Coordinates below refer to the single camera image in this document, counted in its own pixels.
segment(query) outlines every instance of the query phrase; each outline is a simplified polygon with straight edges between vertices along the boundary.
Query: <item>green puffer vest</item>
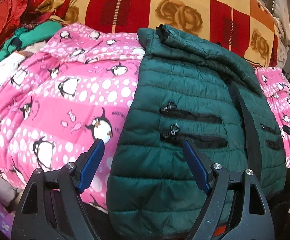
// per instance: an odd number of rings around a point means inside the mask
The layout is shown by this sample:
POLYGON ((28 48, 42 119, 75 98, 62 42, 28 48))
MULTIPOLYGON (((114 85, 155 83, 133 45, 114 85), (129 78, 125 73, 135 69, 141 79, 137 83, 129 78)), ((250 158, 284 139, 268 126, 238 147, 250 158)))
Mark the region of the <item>green puffer vest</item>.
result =
MULTIPOLYGON (((183 157, 185 139, 228 170, 255 169, 268 198, 281 191, 283 141, 253 68, 168 25, 139 29, 138 37, 146 53, 108 179, 114 229, 128 237, 191 229, 206 196, 183 157)), ((228 194, 224 220, 232 197, 228 194)))

